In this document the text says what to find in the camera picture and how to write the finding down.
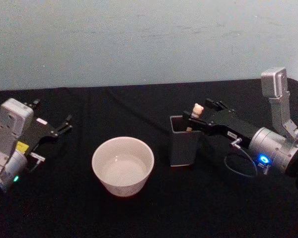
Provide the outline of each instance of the robotic arm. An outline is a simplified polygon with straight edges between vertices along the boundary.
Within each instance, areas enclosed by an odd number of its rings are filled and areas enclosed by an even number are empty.
[[[263,95],[271,103],[273,126],[279,134],[240,120],[234,109],[211,99],[206,100],[206,110],[200,119],[186,111],[183,118],[194,130],[206,135],[221,134],[233,140],[232,147],[248,149],[264,174],[274,166],[288,176],[297,177],[298,189],[298,128],[290,119],[286,69],[269,69],[262,73],[261,80]]]
[[[58,128],[41,118],[35,118],[33,109],[40,100],[23,104],[9,99],[0,107],[0,191],[7,192],[23,170],[33,171],[45,158],[34,153],[46,141],[55,141],[72,126],[68,116]]]

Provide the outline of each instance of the gray cup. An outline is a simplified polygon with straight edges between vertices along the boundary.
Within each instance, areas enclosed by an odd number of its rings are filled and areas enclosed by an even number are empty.
[[[182,116],[171,116],[171,145],[170,145],[170,165],[185,166],[194,163],[200,131],[186,131],[188,121]]]

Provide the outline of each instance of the cup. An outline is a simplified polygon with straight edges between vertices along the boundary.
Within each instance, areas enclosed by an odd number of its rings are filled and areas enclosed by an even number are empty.
[[[170,121],[172,129],[170,165],[176,167],[194,164],[201,132],[198,130],[187,132],[189,124],[182,116],[171,116]]]
[[[153,169],[153,152],[143,141],[116,137],[105,141],[93,154],[94,173],[113,195],[128,197],[138,193]]]

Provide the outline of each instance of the water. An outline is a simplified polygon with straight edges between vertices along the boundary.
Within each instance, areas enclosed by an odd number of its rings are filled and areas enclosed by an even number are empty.
[[[102,177],[108,184],[127,186],[140,182],[146,176],[146,166],[136,156],[118,155],[106,161]]]

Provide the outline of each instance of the black table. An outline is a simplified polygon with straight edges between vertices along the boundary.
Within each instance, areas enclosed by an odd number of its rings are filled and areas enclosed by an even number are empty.
[[[289,90],[298,126],[298,82],[289,79]],[[74,127],[39,147],[46,162],[0,199],[0,237],[298,237],[294,179],[274,170],[255,179],[227,170],[228,139],[201,137],[193,166],[169,166],[169,116],[206,98],[273,129],[259,79],[2,91],[0,104],[10,97],[40,98],[35,116],[57,126],[72,114]],[[95,149],[116,136],[143,140],[155,156],[151,176],[131,198],[108,193],[91,168]]]

